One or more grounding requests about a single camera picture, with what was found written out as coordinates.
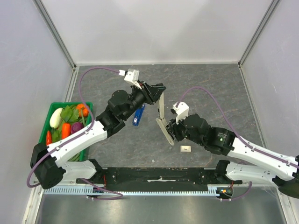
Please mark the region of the beige black stapler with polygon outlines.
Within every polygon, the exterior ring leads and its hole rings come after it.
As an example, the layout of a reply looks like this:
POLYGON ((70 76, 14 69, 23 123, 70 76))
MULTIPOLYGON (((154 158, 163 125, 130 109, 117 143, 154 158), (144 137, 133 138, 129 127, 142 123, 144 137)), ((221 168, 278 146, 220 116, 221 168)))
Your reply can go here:
POLYGON ((158 100, 157 111, 158 111, 158 118, 156 118, 156 122, 158 123, 162 133, 164 134, 169 144, 174 146, 174 141, 171 135, 167 131, 168 122, 165 119, 165 113, 164 113, 164 93, 161 94, 158 100))

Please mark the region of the blue stapler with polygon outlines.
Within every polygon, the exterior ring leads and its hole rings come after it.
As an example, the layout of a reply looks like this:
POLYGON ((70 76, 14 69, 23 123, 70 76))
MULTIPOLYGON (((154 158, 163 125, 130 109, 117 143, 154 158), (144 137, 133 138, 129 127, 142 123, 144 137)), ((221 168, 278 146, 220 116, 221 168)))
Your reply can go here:
POLYGON ((136 110, 132 122, 133 126, 139 126, 144 109, 145 109, 145 104, 142 104, 142 106, 136 110))

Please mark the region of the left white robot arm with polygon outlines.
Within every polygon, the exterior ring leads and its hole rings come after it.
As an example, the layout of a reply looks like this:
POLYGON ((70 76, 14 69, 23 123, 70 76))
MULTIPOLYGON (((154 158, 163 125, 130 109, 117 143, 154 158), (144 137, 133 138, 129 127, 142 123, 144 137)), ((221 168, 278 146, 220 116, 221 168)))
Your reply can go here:
POLYGON ((125 121, 143 104, 155 104, 166 90, 162 84, 150 85, 139 82, 140 87, 132 86, 132 92, 115 91, 107 102, 104 112, 96 120, 80 131, 56 143, 45 145, 38 143, 34 146, 30 174, 35 174, 43 189, 50 189, 59 184, 68 173, 77 178, 87 178, 92 183, 102 180, 103 172, 98 168, 90 168, 86 176, 78 171, 67 168, 68 160, 87 147, 105 140, 118 133, 125 121))

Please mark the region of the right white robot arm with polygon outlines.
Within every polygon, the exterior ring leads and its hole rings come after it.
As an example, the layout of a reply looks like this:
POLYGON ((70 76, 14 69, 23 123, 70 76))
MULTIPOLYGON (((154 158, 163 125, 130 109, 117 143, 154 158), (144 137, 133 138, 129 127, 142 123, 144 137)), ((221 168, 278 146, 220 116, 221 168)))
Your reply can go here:
POLYGON ((256 145, 228 129, 210 126, 197 114, 183 120, 172 119, 167 132, 174 141, 190 140, 212 154, 237 158, 250 165, 237 168, 232 162, 220 161, 214 171, 218 183, 231 181, 267 182, 290 197, 299 197, 299 158, 279 154, 256 145))

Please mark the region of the white staple box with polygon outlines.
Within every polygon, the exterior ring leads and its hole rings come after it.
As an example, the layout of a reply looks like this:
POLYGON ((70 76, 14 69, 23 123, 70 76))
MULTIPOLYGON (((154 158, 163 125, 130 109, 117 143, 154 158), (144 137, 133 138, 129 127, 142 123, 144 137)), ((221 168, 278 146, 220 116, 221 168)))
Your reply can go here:
POLYGON ((191 152, 191 146, 180 146, 180 152, 191 152))

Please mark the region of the orange toy pumpkin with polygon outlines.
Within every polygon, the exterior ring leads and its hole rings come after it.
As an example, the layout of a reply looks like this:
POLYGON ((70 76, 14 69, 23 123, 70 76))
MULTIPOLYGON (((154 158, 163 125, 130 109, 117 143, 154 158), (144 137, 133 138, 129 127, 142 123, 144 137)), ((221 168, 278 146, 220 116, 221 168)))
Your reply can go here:
POLYGON ((80 117, 87 117, 89 115, 89 107, 85 104, 78 104, 76 109, 78 110, 80 117))

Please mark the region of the purple toy onion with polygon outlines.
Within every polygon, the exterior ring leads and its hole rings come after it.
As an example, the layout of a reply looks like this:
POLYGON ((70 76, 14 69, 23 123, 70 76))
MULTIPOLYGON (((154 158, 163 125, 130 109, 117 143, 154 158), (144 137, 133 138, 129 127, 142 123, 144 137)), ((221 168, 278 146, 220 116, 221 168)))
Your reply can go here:
POLYGON ((81 122, 76 122, 74 124, 71 125, 71 134, 74 134, 78 131, 80 131, 81 129, 83 129, 85 126, 83 125, 83 123, 81 122))

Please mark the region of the green toy leafy vegetable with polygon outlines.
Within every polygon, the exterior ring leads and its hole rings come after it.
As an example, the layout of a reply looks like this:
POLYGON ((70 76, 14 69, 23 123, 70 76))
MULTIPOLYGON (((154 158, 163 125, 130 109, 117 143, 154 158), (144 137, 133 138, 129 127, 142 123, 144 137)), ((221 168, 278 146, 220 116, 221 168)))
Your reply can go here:
POLYGON ((65 123, 77 122, 79 119, 77 105, 67 105, 62 109, 60 117, 65 123))

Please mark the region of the green plastic bin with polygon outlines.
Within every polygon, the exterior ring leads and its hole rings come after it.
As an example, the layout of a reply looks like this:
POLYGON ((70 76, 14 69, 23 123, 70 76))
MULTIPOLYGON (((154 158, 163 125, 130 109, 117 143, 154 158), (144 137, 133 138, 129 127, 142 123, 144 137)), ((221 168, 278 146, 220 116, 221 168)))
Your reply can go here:
MULTIPOLYGON (((58 142, 60 140, 62 140, 61 138, 61 129, 62 129, 62 125, 65 123, 63 120, 61 120, 59 127, 57 129, 53 129, 50 127, 50 118, 53 114, 53 112, 62 107, 65 108, 67 105, 78 105, 78 104, 82 104, 81 102, 54 102, 50 105, 43 129, 42 129, 42 133, 39 139, 40 143, 44 143, 45 144, 45 140, 46 140, 46 133, 48 130, 51 131, 52 134, 52 143, 58 142)), ((89 107, 89 111, 93 110, 93 104, 91 102, 86 102, 86 106, 89 107)), ((83 125, 86 127, 88 124, 90 124, 92 121, 91 115, 89 113, 89 115, 87 117, 79 117, 77 122, 81 122, 83 123, 83 125)))

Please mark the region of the orange toy carrot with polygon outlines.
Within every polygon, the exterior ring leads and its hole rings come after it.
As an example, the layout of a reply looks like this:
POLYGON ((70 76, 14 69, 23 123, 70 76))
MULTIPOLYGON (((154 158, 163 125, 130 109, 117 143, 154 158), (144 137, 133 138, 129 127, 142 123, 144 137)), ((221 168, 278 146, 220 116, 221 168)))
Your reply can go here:
POLYGON ((69 123, 64 123, 61 129, 61 138, 65 139, 71 134, 71 125, 69 123))

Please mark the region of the white toy eggplant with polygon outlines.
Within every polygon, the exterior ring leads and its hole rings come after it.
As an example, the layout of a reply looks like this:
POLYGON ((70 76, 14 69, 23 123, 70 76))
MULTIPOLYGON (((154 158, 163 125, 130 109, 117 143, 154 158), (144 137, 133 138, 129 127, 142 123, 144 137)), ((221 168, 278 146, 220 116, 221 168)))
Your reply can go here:
POLYGON ((53 112, 53 114, 50 118, 50 122, 49 122, 51 128, 57 129, 59 127, 59 124, 62 120, 62 118, 61 118, 62 110, 63 110, 63 108, 60 107, 53 112))

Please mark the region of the green toy beans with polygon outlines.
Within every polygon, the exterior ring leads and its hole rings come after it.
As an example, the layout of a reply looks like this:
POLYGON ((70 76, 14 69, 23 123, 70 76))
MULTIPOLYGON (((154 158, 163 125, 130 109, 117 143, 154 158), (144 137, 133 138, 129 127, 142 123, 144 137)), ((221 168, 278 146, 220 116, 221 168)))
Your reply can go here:
POLYGON ((68 161, 77 162, 77 161, 84 161, 84 159, 85 159, 85 149, 72 156, 68 161))

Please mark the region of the red toy chili pepper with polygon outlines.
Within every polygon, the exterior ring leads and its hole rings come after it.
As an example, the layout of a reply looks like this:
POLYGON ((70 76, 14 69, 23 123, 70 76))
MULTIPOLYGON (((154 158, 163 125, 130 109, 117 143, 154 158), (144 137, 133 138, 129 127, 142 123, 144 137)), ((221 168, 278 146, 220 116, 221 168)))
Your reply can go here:
POLYGON ((51 131, 48 130, 47 133, 46 133, 46 140, 45 140, 45 144, 46 145, 49 145, 52 143, 52 134, 51 134, 51 131))

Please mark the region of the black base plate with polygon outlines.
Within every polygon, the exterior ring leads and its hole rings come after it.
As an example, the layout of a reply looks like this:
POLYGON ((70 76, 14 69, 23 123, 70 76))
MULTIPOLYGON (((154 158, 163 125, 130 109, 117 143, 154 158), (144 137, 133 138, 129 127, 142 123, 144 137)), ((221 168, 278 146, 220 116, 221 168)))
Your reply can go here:
POLYGON ((88 179, 108 190, 206 190, 208 185, 230 185, 232 181, 205 168, 113 168, 88 179))

